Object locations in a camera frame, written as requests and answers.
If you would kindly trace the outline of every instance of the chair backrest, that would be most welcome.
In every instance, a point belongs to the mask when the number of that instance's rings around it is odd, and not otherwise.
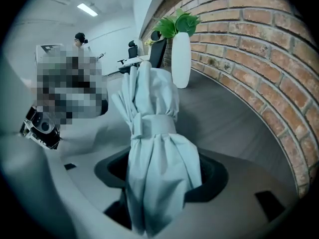
[[[164,57],[165,49],[166,49],[167,39],[163,39],[161,41],[157,41],[153,43],[151,56],[150,56],[150,63],[152,67],[159,68],[161,62]]]
[[[137,45],[129,48],[129,58],[136,58],[138,55],[138,47]]]

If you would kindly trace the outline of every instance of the green leaf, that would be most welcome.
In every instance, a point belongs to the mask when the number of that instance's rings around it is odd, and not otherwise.
[[[173,16],[173,15],[169,15],[169,16],[167,16],[167,18],[168,18],[169,20],[173,21],[174,23],[176,23],[176,21],[177,21],[177,17],[176,17],[176,16]]]
[[[175,23],[168,18],[160,19],[154,30],[159,31],[165,38],[172,38],[176,35]]]
[[[181,8],[178,8],[176,10],[176,16],[177,18],[179,18],[180,16],[182,16],[184,14],[184,11]]]
[[[196,21],[196,16],[184,14],[178,18],[176,28],[179,32],[185,32],[192,36],[196,31]]]

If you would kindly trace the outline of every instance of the white tabletop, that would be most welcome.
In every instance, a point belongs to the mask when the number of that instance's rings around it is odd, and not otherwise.
[[[149,59],[150,59],[149,55],[139,56],[139,57],[136,57],[136,58],[130,58],[130,59],[124,61],[123,66],[132,65],[132,64],[135,64],[135,63],[141,63],[143,61],[149,61]]]

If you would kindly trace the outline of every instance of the light blue umbrella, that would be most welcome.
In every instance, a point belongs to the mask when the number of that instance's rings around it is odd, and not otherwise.
[[[176,133],[179,98],[170,72],[147,61],[131,67],[112,99],[132,133],[126,177],[132,228],[152,237],[182,211],[185,193],[201,185],[197,148]]]

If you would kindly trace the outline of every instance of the pixelated area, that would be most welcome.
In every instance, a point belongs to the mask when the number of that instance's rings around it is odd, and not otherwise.
[[[49,48],[36,66],[37,110],[56,126],[99,116],[108,96],[96,57],[76,47]]]

